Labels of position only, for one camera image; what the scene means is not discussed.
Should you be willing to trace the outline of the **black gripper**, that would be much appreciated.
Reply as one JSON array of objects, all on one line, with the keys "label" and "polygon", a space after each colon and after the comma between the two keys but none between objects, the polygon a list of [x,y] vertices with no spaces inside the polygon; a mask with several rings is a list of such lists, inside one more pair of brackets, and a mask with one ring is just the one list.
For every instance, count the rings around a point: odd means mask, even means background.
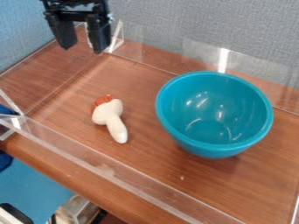
[{"label": "black gripper", "polygon": [[95,53],[111,45],[111,24],[114,16],[108,0],[40,0],[45,9],[48,25],[60,47],[68,50],[77,43],[71,21],[87,22],[88,41]]}]

